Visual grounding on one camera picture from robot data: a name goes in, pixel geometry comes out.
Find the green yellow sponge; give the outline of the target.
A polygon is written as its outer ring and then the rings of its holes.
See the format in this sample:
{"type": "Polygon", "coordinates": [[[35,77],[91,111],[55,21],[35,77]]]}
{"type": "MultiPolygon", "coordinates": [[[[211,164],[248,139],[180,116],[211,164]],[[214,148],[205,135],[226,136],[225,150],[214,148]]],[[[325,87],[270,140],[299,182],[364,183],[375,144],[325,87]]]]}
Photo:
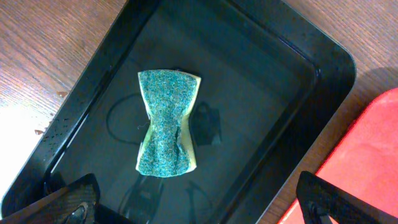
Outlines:
{"type": "Polygon", "coordinates": [[[201,78],[178,70],[137,74],[149,127],[137,155],[136,170],[146,176],[176,177],[197,168],[189,118],[201,78]]]}

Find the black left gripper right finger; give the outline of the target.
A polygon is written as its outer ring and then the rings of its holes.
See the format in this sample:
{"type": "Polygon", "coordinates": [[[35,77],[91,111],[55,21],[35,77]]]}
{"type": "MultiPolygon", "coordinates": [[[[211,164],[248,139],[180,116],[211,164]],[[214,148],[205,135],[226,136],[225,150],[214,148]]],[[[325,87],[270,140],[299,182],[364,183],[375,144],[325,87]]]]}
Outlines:
{"type": "Polygon", "coordinates": [[[397,223],[397,218],[308,171],[300,173],[296,196],[306,224],[397,223]]]}

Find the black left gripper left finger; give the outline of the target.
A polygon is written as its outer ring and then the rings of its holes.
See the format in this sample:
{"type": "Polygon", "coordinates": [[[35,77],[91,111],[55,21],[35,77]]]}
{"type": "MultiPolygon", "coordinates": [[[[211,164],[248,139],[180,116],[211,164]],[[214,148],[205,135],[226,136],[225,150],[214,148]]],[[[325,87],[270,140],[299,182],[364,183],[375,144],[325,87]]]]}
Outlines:
{"type": "Polygon", "coordinates": [[[100,188],[96,177],[94,174],[86,174],[26,208],[3,218],[1,223],[94,223],[99,200],[100,188]]]}

